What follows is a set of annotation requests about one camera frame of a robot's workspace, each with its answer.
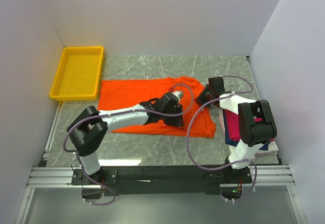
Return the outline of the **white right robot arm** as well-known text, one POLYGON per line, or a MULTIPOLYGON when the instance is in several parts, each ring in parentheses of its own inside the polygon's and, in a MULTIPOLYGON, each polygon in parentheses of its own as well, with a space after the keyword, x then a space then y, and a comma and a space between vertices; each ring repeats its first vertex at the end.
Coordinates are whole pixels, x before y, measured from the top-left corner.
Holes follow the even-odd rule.
POLYGON ((222 170, 225 181, 234 183, 248 173, 249 162, 258 150, 277 136, 270 104, 266 100, 251 100, 226 91, 222 77, 209 78, 196 102, 203 108, 214 104, 238 116, 240 140, 226 158, 226 167, 222 170))

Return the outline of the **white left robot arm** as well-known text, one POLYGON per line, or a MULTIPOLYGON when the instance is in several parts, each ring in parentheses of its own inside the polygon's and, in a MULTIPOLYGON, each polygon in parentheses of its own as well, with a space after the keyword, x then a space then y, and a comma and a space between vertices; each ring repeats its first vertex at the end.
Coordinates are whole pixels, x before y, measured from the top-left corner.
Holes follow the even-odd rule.
POLYGON ((64 142, 70 139, 74 145, 84 169, 83 178, 89 184, 105 180, 96 151, 107 132, 160 121, 168 126, 184 126, 182 97, 183 92, 173 91, 128 108, 105 111, 89 106, 82 111, 68 127, 64 142))

